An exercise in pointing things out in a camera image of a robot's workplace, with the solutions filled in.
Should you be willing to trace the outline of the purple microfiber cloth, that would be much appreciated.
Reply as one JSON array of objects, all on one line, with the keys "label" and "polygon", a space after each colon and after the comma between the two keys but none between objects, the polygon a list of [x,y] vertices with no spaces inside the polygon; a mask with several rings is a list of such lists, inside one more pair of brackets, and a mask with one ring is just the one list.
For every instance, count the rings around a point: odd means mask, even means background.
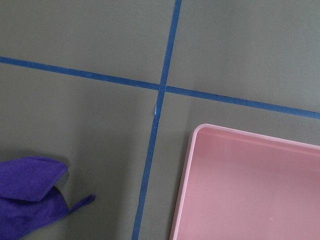
[{"label": "purple microfiber cloth", "polygon": [[92,203],[86,196],[68,208],[55,184],[68,171],[65,163],[28,156],[0,164],[0,238],[19,240]]}]

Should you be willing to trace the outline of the pink plastic bin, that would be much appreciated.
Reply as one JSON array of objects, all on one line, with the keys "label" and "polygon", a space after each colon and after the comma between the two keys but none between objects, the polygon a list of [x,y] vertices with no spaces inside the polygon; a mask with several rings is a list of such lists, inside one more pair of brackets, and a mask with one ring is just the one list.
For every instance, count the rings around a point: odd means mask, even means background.
[{"label": "pink plastic bin", "polygon": [[317,240],[320,148],[227,127],[191,133],[172,240]]}]

